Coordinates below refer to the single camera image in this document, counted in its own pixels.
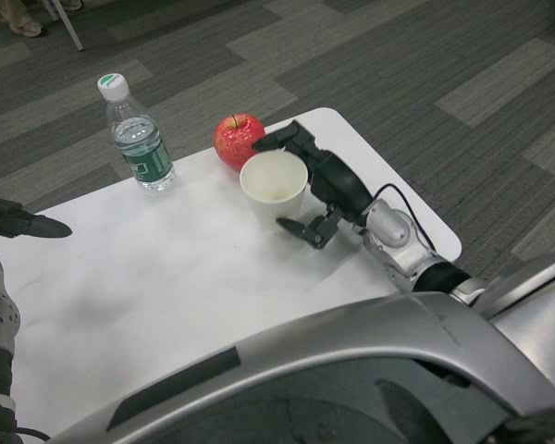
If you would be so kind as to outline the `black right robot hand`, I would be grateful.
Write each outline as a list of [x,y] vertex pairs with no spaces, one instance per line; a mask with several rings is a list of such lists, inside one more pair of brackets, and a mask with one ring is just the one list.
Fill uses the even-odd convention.
[[315,136],[298,121],[273,131],[253,144],[257,153],[278,149],[298,156],[305,164],[311,194],[327,206],[327,212],[305,225],[281,216],[277,224],[289,234],[323,249],[338,230],[340,220],[364,221],[364,210],[374,201],[360,178],[336,154],[315,144]]

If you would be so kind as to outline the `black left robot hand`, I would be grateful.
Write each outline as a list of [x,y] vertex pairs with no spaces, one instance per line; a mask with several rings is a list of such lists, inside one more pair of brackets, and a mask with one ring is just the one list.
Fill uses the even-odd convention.
[[53,218],[27,212],[21,203],[0,199],[0,236],[16,238],[31,236],[45,239],[63,239],[72,229]]

